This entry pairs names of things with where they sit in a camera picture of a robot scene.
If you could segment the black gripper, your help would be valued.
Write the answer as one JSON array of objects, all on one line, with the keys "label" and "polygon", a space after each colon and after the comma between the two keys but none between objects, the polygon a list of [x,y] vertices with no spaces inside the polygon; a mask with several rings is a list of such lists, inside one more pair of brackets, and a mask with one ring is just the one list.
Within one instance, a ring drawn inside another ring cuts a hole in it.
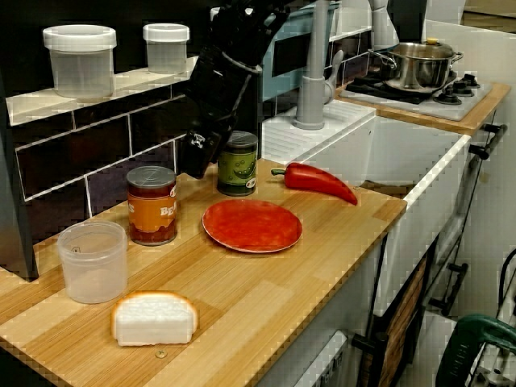
[{"label": "black gripper", "polygon": [[235,60],[221,48],[207,44],[201,50],[185,94],[197,105],[195,119],[181,140],[179,171],[190,177],[204,177],[210,163],[222,151],[237,122],[237,110],[253,77],[261,75],[259,64]]}]

